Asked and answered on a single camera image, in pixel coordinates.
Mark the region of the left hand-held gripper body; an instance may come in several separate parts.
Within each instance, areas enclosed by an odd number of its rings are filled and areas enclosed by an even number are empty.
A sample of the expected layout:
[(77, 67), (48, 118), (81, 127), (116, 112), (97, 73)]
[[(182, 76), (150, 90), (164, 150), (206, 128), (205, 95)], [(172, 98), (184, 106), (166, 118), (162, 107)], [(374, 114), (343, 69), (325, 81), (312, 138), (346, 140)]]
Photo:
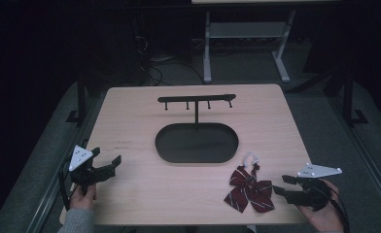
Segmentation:
[(83, 189), (83, 193), (87, 193), (87, 187), (95, 183), (101, 183), (109, 180), (114, 176), (100, 175), (92, 166), (93, 158), (90, 160), (91, 150), (86, 150), (76, 145), (71, 156), (69, 172), (71, 182), (79, 185)]

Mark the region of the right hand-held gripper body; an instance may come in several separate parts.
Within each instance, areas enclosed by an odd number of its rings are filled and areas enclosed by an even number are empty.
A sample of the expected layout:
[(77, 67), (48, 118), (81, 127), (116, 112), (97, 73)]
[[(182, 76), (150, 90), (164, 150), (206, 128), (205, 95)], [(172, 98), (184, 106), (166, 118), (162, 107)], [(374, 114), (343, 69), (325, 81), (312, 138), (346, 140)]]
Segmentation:
[(313, 212), (321, 210), (331, 200), (330, 189), (322, 181), (322, 178), (341, 173), (340, 168), (307, 163), (290, 180), (291, 184), (299, 184), (302, 190), (289, 191), (288, 202), (298, 206), (311, 207)]

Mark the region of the dark red striped bow tie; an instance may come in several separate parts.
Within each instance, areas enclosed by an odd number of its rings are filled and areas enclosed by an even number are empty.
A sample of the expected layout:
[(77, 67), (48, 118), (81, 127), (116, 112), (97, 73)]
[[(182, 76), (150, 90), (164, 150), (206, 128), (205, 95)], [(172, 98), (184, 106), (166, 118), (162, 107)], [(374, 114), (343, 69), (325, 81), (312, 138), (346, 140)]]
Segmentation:
[(230, 176), (229, 185), (232, 190), (224, 201), (239, 213), (243, 213), (248, 205), (260, 214), (275, 209), (271, 200), (272, 181), (258, 180), (259, 162), (255, 153), (248, 152), (243, 158), (243, 164), (239, 165)]

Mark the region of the black hook rack with tray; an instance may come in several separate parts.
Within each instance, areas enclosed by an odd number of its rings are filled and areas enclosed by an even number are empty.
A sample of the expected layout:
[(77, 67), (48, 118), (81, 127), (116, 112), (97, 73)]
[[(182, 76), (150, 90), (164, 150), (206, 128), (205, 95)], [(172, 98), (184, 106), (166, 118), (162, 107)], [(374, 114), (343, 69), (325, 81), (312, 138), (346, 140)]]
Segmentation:
[(224, 163), (229, 161), (239, 147), (236, 132), (219, 122), (200, 122), (199, 103), (206, 102), (208, 108), (213, 101), (225, 101), (232, 107), (235, 94), (158, 97), (157, 101), (168, 110), (169, 103), (182, 103), (190, 108), (194, 104), (193, 123), (172, 123), (156, 134), (158, 155), (170, 163)]

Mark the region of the person's left hand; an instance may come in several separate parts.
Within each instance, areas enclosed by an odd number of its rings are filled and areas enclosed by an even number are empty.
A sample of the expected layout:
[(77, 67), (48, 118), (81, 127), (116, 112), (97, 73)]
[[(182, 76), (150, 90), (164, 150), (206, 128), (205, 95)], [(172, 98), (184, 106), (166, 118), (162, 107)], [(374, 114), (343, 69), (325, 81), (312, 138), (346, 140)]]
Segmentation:
[(70, 198), (71, 209), (92, 210), (94, 201), (96, 200), (96, 185), (89, 185), (87, 193), (83, 193), (83, 189), (77, 186)]

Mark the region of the person's right hand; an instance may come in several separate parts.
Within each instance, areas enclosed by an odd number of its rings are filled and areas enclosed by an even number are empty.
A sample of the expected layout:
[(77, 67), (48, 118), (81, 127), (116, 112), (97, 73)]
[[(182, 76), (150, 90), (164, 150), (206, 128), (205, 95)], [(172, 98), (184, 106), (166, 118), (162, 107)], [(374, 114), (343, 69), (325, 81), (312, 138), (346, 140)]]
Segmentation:
[(319, 233), (344, 233), (347, 223), (339, 210), (339, 189), (327, 180), (324, 180), (324, 183), (330, 188), (332, 203), (328, 203), (317, 212), (304, 206), (296, 207)]

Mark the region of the black metal stand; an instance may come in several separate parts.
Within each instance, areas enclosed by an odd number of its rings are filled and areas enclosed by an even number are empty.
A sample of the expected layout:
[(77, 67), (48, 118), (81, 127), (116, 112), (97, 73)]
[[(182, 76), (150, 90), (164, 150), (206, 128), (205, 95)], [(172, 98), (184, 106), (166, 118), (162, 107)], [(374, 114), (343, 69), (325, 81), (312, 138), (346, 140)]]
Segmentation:
[(350, 70), (347, 71), (344, 78), (342, 115), (351, 127), (355, 124), (367, 123), (364, 113), (361, 110), (353, 109), (353, 79)]
[(77, 81), (77, 111), (71, 111), (66, 119), (67, 122), (74, 122), (80, 126), (86, 118), (86, 86), (83, 77)]

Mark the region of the grey metal rail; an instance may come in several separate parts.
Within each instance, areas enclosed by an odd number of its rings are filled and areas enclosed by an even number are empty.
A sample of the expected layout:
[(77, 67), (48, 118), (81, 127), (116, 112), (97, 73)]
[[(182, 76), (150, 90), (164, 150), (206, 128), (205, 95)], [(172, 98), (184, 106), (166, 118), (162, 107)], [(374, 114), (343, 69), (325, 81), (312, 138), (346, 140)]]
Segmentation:
[(50, 230), (47, 224), (51, 218), (58, 223), (58, 216), (52, 216), (52, 212), (61, 211), (63, 206), (58, 173), (76, 145), (87, 145), (102, 103), (102, 98), (88, 97), (82, 107), (78, 100), (72, 99), (59, 104), (58, 110), (53, 113), (31, 155), (30, 175), (36, 179), (32, 189), (40, 191), (40, 194), (24, 233)]
[(348, 134), (353, 145), (356, 147), (361, 159), (364, 162), (364, 165), (373, 181), (374, 186), (378, 190), (378, 193), (381, 197), (381, 172), (374, 162), (371, 153), (364, 145), (363, 140), (356, 131), (356, 125), (366, 125), (368, 124), (367, 119), (364, 117), (364, 114), (361, 110), (355, 110), (356, 117), (347, 119), (342, 113), (342, 107), (340, 103), (334, 98), (329, 97), (328, 102), (335, 115), (339, 118), (339, 121), (344, 128), (345, 132)]

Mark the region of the white metal desk frame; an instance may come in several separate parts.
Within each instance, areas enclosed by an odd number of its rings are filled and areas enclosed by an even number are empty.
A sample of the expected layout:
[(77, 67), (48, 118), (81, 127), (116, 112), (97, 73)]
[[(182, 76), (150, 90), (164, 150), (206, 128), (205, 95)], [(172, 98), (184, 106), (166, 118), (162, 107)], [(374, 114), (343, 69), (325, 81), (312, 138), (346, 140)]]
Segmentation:
[(292, 5), (287, 18), (283, 21), (270, 22), (215, 22), (211, 20), (211, 10), (205, 14), (205, 32), (204, 32), (204, 53), (203, 53), (203, 81), (210, 83), (212, 81), (210, 41), (212, 39), (257, 39), (257, 38), (279, 38), (280, 45), (277, 50), (272, 52), (272, 58), (279, 72), (283, 83), (291, 81), (287, 69), (283, 62), (283, 52), (288, 41), (291, 29), (293, 27), (296, 7), (300, 4), (322, 4), (334, 3), (339, 0), (191, 0), (196, 6), (230, 7), (241, 4), (243, 7), (261, 5), (282, 6)]

